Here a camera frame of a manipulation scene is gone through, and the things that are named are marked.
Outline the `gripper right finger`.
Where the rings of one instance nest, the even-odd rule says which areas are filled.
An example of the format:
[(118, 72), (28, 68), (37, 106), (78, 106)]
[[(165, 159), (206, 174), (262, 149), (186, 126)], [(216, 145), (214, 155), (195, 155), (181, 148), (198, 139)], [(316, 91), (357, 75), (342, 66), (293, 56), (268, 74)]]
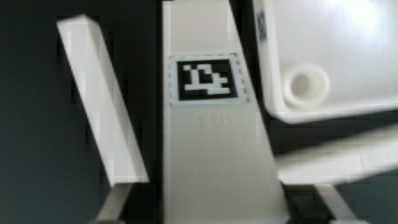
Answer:
[(316, 184), (314, 189), (333, 215), (328, 224), (369, 224), (367, 221), (357, 218), (333, 186), (330, 184)]

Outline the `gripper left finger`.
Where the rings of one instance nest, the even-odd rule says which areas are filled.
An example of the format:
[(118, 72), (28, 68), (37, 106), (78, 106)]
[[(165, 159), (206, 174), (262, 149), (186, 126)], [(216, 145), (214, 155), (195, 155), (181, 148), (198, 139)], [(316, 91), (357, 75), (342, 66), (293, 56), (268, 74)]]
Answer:
[(126, 221), (120, 218), (120, 214), (127, 201), (131, 187), (131, 184), (113, 185), (95, 218), (86, 224), (126, 224)]

